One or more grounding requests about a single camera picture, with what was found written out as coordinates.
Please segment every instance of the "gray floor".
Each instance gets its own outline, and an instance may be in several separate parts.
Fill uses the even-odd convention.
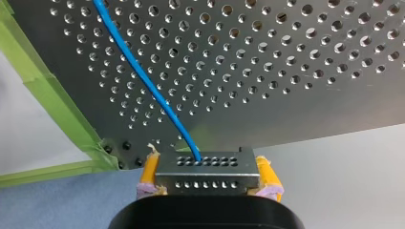
[[[0,190],[2,229],[102,229],[135,200],[141,170],[68,177]]]
[[[256,149],[272,161],[282,202],[310,229],[405,228],[405,125]],[[140,171],[0,190],[0,228],[106,228],[136,196]]]

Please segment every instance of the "green tape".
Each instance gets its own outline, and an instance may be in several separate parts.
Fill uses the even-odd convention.
[[[79,162],[78,171],[80,173],[92,173],[94,171],[116,170],[117,159],[106,154],[100,147],[99,142],[101,142],[101,139],[56,77],[49,71],[27,36],[11,16],[12,13],[10,5],[6,1],[0,0],[0,50],[18,72],[24,85],[60,129],[81,151],[92,159],[91,163],[86,164],[86,169],[84,169],[82,162]],[[42,170],[32,172],[41,174],[40,177],[42,178],[65,177],[63,170],[68,170],[69,174],[73,175],[76,173],[73,172],[75,167],[75,163],[69,166],[56,166],[51,171],[59,170],[59,172],[53,171],[53,176],[51,174],[46,176]],[[12,176],[2,176],[0,178],[0,187],[3,185],[2,180],[10,180]],[[38,177],[30,178],[29,180],[39,180]],[[28,177],[27,179],[18,177],[18,180],[26,182]]]

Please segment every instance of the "white wall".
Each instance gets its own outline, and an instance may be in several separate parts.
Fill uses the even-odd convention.
[[[256,149],[310,229],[405,228],[405,125]]]

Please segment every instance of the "hole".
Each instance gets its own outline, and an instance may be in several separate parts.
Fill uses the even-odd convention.
[[[181,36],[176,36],[175,37],[175,42],[176,42],[176,44],[181,44],[181,42],[182,42],[182,38],[181,38]]]
[[[194,42],[190,42],[190,43],[188,43],[188,50],[190,50],[191,52],[194,52],[194,51],[196,51],[197,50],[197,48],[198,48],[198,46],[197,46],[197,44],[196,43],[194,43]]]
[[[304,44],[298,44],[297,45],[297,51],[298,52],[302,52],[305,49],[305,45]]]
[[[349,53],[349,60],[353,61],[356,60],[360,56],[360,52],[358,50],[351,51]]]
[[[262,15],[268,15],[269,13],[271,13],[271,7],[262,7]]]
[[[254,31],[259,31],[262,28],[262,22],[261,21],[254,21],[252,23],[252,29]]]
[[[343,24],[342,24],[341,21],[334,21],[334,22],[331,24],[331,29],[332,29],[333,31],[339,31],[339,30],[342,29],[342,28],[343,28]]]
[[[383,2],[384,2],[384,0],[374,0],[373,1],[373,6],[374,7],[379,7]]]
[[[222,65],[222,64],[224,63],[224,60],[225,60],[225,57],[224,57],[223,55],[219,55],[219,56],[217,56],[217,58],[215,59],[215,62],[216,62],[218,65]]]
[[[164,16],[164,21],[167,23],[171,23],[173,21],[173,16],[170,14],[167,14]]]
[[[183,60],[184,60],[184,63],[188,64],[188,63],[190,63],[190,61],[191,61],[191,57],[188,56],[188,55],[185,55],[184,58],[183,58]]]
[[[196,29],[196,30],[194,31],[194,35],[195,35],[196,37],[201,37],[201,36],[203,35],[203,32],[200,31],[199,29]]]
[[[80,9],[80,12],[81,12],[81,15],[83,15],[83,16],[85,16],[85,17],[88,17],[88,16],[90,16],[90,14],[92,14],[92,12],[90,11],[90,9],[87,8],[87,7],[82,7],[82,8]]]
[[[348,66],[346,64],[340,64],[337,66],[336,70],[338,73],[344,73],[348,70]]]
[[[179,67],[178,68],[178,74],[179,75],[185,75],[187,73],[187,69],[185,67]]]
[[[215,0],[208,0],[206,3],[209,8],[213,8],[215,6]]]
[[[267,32],[268,37],[274,37],[277,34],[277,31],[274,29],[271,29]]]
[[[297,0],[287,0],[287,6],[293,7],[297,3]]]
[[[139,16],[135,13],[131,13],[131,14],[129,14],[129,21],[132,24],[137,24],[137,23],[139,23]]]
[[[149,9],[149,15],[151,16],[158,16],[159,15],[159,9],[157,6],[150,6]]]
[[[239,23],[244,23],[245,20],[246,20],[246,15],[241,14],[238,16]]]
[[[50,13],[51,13],[52,16],[57,16],[57,9],[51,8]]]
[[[205,63],[202,62],[202,61],[199,61],[199,62],[196,63],[196,68],[198,70],[202,70],[204,66],[205,66]]]
[[[377,22],[373,26],[375,31],[380,31],[381,29],[384,28],[384,23],[383,22]]]
[[[233,12],[233,9],[229,5],[223,6],[223,16],[229,16]]]
[[[152,54],[151,55],[151,61],[152,61],[152,63],[156,64],[156,63],[158,63],[160,61],[160,57],[158,55],[156,55],[156,54]]]
[[[93,33],[95,34],[95,36],[97,37],[101,37],[102,36],[102,30],[100,28],[95,28],[93,30]]]
[[[229,36],[230,36],[230,38],[235,39],[236,37],[239,36],[239,30],[236,29],[236,28],[230,29],[230,31],[229,31]]]
[[[237,50],[236,51],[236,57],[238,58],[243,58],[245,56],[245,50]]]
[[[309,53],[311,59],[317,59],[319,56],[321,56],[321,53],[318,50],[313,50]]]
[[[325,65],[331,65],[333,63],[333,59],[332,58],[326,58],[325,59]]]
[[[328,84],[333,84],[334,82],[336,82],[336,78],[331,77],[328,79]]]
[[[303,64],[303,65],[301,65],[301,71],[302,72],[305,72],[306,70],[308,70],[309,69],[309,65],[308,64]]]
[[[335,51],[336,53],[341,53],[341,52],[343,52],[345,49],[346,49],[346,46],[345,46],[345,44],[343,44],[343,43],[337,43],[337,44],[334,46],[334,51]]]
[[[291,84],[297,84],[297,83],[299,83],[299,82],[301,81],[301,78],[300,78],[300,76],[298,76],[298,75],[294,75],[294,76],[290,79],[290,81],[291,81]]]
[[[366,47],[372,43],[372,39],[369,36],[363,36],[360,39],[360,45]]]
[[[134,5],[136,8],[141,8],[142,7],[142,2],[140,0],[135,0]]]
[[[345,7],[345,14],[350,15],[354,12],[354,6],[347,6]]]
[[[217,22],[217,24],[215,24],[215,29],[217,29],[217,31],[222,30],[224,27],[224,24],[222,22]]]
[[[349,30],[347,33],[348,38],[354,38],[357,35],[357,31]]]
[[[252,38],[251,36],[247,36],[247,37],[245,38],[245,43],[246,43],[247,45],[250,45],[252,42],[253,42],[253,38]]]
[[[330,36],[324,36],[321,38],[321,44],[327,46],[330,43]]]
[[[80,42],[80,43],[86,43],[87,39],[86,39],[86,37],[84,37],[83,34],[79,34],[77,36],[77,41]]]
[[[301,28],[301,23],[300,22],[294,22],[292,23],[292,29],[297,31],[298,29]]]
[[[360,76],[360,72],[353,72],[352,78],[358,78]]]
[[[147,44],[149,44],[150,41],[151,41],[151,38],[149,38],[148,35],[143,34],[140,36],[140,42],[142,42],[142,44],[147,45]]]
[[[176,49],[170,49],[170,50],[169,50],[169,55],[170,55],[170,57],[172,57],[172,58],[178,56],[178,54],[179,54],[179,51],[176,50]]]
[[[286,74],[287,74],[287,72],[284,71],[284,70],[280,70],[280,71],[278,72],[278,75],[279,75],[280,77],[283,77],[283,76],[285,76]]]
[[[186,9],[185,9],[185,14],[187,14],[187,15],[191,15],[191,14],[193,14],[193,11],[194,11],[194,9],[193,8],[191,8],[191,7],[187,7]]]
[[[324,72],[322,70],[316,70],[315,72],[313,72],[314,78],[322,78],[322,76],[324,76]]]
[[[385,71],[385,66],[384,65],[380,65],[380,66],[377,66],[375,68],[376,73],[383,73],[384,71]]]
[[[63,19],[65,19],[65,22],[66,23],[68,23],[68,24],[73,24],[75,21],[74,21],[74,18],[70,15],[70,14],[68,14],[68,13],[66,13],[64,16],[63,16]]]
[[[252,70],[251,70],[251,69],[244,69],[244,70],[242,71],[242,75],[243,75],[244,77],[250,77],[250,76],[252,75]]]
[[[304,86],[305,89],[311,89],[312,88],[312,84],[311,83],[306,83]]]
[[[238,93],[236,93],[236,92],[230,92],[229,93],[229,97],[230,98],[235,98],[235,97],[237,97],[238,96]]]
[[[97,61],[98,60],[98,56],[94,52],[91,52],[89,54],[89,58],[90,58],[91,61]]]
[[[225,102],[225,103],[224,103],[224,107],[226,107],[226,108],[230,107],[230,102]]]
[[[159,35],[161,38],[167,38],[169,36],[169,30],[167,28],[160,28]]]
[[[263,81],[265,81],[265,78],[262,75],[259,75],[257,76],[256,81],[262,83]]]
[[[312,39],[313,37],[316,36],[316,29],[315,28],[309,28],[306,31],[306,36],[308,39]]]
[[[76,49],[76,52],[77,52],[77,54],[83,54],[83,49],[77,48],[77,49]]]
[[[203,12],[203,13],[200,15],[200,22],[201,22],[202,24],[206,24],[206,23],[208,23],[209,21],[211,21],[211,16],[210,16],[208,13]]]
[[[378,45],[374,48],[374,53],[375,54],[379,54],[381,52],[383,52],[385,49],[385,45]]]
[[[399,36],[399,30],[397,30],[397,29],[390,30],[390,31],[388,31],[388,33],[387,33],[387,37],[388,37],[388,39],[390,39],[390,40],[394,40],[394,39],[396,39],[398,36]]]
[[[122,8],[116,8],[116,15],[121,16],[123,14]]]
[[[270,62],[267,62],[267,63],[264,65],[263,68],[265,69],[266,72],[270,72],[270,71],[273,69],[273,64],[270,63]]]
[[[312,11],[313,11],[313,8],[312,8],[311,5],[305,5],[305,6],[301,9],[301,13],[302,13],[304,16],[310,15],[310,14],[312,13]]]
[[[399,3],[397,4],[392,4],[388,7],[387,9],[387,14],[389,16],[394,16],[399,12]]]
[[[281,51],[274,51],[273,52],[273,57],[274,58],[279,58],[282,55]]]
[[[372,60],[371,58],[366,58],[366,59],[364,59],[363,61],[361,61],[361,65],[362,65],[364,68],[367,68],[367,67],[371,66],[372,63],[373,63],[373,60]]]
[[[238,65],[235,64],[235,63],[232,63],[232,64],[229,65],[229,67],[230,67],[231,70],[236,70],[238,68]]]
[[[291,90],[289,88],[284,88],[283,89],[283,94],[289,94]]]
[[[181,31],[188,31],[188,29],[190,29],[190,24],[187,21],[181,21],[179,23],[179,28]]]
[[[215,45],[215,44],[218,43],[218,40],[219,40],[219,38],[218,38],[217,35],[210,35],[210,36],[208,37],[208,44],[211,45],[211,46],[213,46],[213,45]]]
[[[289,57],[287,57],[287,59],[286,59],[286,63],[287,63],[287,65],[289,65],[289,66],[294,65],[296,62],[297,62],[297,60],[296,60],[295,57],[292,56],[292,55],[289,56]]]
[[[325,13],[321,13],[318,16],[318,23],[324,23],[328,19],[328,16]]]
[[[279,24],[283,24],[287,21],[287,15],[284,12],[280,12],[279,14],[277,14],[276,16],[276,21]]]
[[[399,52],[393,52],[388,55],[389,61],[395,61],[399,57]]]
[[[231,77],[230,74],[228,74],[228,73],[224,74],[224,75],[223,75],[223,81],[224,81],[225,83],[229,82],[230,77]]]
[[[252,87],[249,87],[249,88],[247,89],[247,91],[248,91],[250,94],[256,94],[258,90],[257,90],[257,87],[252,86]]]
[[[80,28],[82,30],[87,30],[88,26],[87,26],[87,24],[85,22],[80,22]]]
[[[290,36],[290,35],[285,35],[285,36],[283,36],[283,37],[281,38],[281,43],[282,43],[284,46],[287,46],[287,45],[291,44],[291,42],[292,42],[292,39],[291,39],[291,36]]]
[[[271,82],[268,84],[268,87],[269,87],[270,89],[276,89],[276,88],[278,88],[278,83],[277,83],[277,81],[271,81]]]
[[[180,0],[169,0],[169,7],[173,10],[180,6]]]
[[[339,5],[339,3],[340,3],[340,0],[329,0],[328,1],[328,6],[330,8],[335,8],[335,7],[337,7]]]
[[[366,24],[367,22],[369,22],[371,19],[370,14],[367,12],[363,12],[360,14],[360,16],[358,16],[358,23],[360,24]]]
[[[267,43],[266,42],[260,43],[257,49],[259,50],[259,52],[265,52],[267,50]]]

